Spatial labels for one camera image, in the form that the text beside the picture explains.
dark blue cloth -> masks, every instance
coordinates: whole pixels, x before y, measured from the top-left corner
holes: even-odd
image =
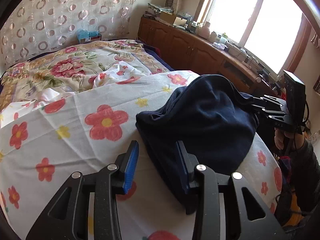
[[[156,48],[149,46],[147,44],[144,44],[142,41],[136,40],[137,43],[143,44],[143,48],[144,50],[151,56],[153,56],[157,61],[159,61],[162,65],[164,65],[167,69],[169,69],[170,71],[174,71],[174,69],[172,67],[170,67],[162,58],[160,58],[157,54],[156,54]]]
[[[258,126],[252,103],[252,96],[239,93],[225,77],[203,75],[177,88],[162,108],[137,114],[151,160],[187,213],[196,210],[197,201],[181,186],[175,142],[182,140],[199,163],[230,175],[248,153]]]

sheer curtain with circle pattern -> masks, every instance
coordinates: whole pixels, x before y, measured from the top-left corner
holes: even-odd
[[[22,0],[0,30],[5,68],[43,52],[77,44],[78,29],[102,39],[128,34],[135,0]]]

bottle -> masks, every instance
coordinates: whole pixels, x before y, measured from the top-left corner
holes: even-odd
[[[226,33],[223,33],[220,38],[220,43],[226,44],[227,38],[228,38],[228,36],[226,35]]]
[[[315,144],[319,138],[320,138],[320,130],[318,130],[313,135],[311,135],[309,137],[309,141],[311,142],[311,144]]]
[[[209,36],[208,41],[211,42],[211,43],[214,43],[214,42],[216,41],[217,36],[218,36],[217,33],[212,32],[212,33],[210,34],[210,36]]]
[[[210,29],[209,28],[210,28],[210,23],[205,22],[203,27],[199,31],[199,36],[207,40],[210,36]]]

blanket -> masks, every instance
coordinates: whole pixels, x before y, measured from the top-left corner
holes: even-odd
[[[134,78],[122,80],[116,74],[124,71],[129,76],[133,69]],[[135,122],[136,114],[159,109],[176,88],[189,85],[197,77],[188,71],[148,75],[132,65],[115,64],[96,77],[94,89],[71,96],[64,95],[64,91],[52,103],[54,98],[43,92],[32,100],[7,106],[4,118],[13,118],[0,129],[0,203],[18,236],[26,238],[70,174],[99,171],[126,152],[131,140],[137,140],[140,153],[132,188],[128,195],[117,196],[122,239],[191,240],[195,215],[185,214],[162,181]],[[34,109],[41,97],[40,105]],[[20,112],[21,108],[30,111]],[[273,212],[275,197],[281,191],[278,168],[256,134],[237,169]],[[89,239],[93,233],[91,214]]]
[[[4,87],[0,94],[0,111],[12,102],[29,100],[47,88],[59,93],[90,90],[97,75],[120,61],[145,75],[169,71],[144,50],[143,44],[133,40],[95,41],[71,46],[9,68],[1,82]]]

yellow flower pattern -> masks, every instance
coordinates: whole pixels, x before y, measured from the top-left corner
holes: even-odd
[[[3,157],[4,157],[4,154],[2,151],[0,151],[0,162],[2,162]]]
[[[163,88],[162,88],[162,91],[163,91],[163,92],[167,92],[167,93],[171,93],[171,92],[172,92],[172,89],[170,89],[169,87],[163,87]]]
[[[144,107],[144,106],[148,106],[148,99],[147,98],[138,98],[138,100],[136,101],[136,104],[140,107]]]
[[[70,138],[69,127],[61,125],[59,129],[56,130],[58,134],[58,139],[61,140],[62,138]]]

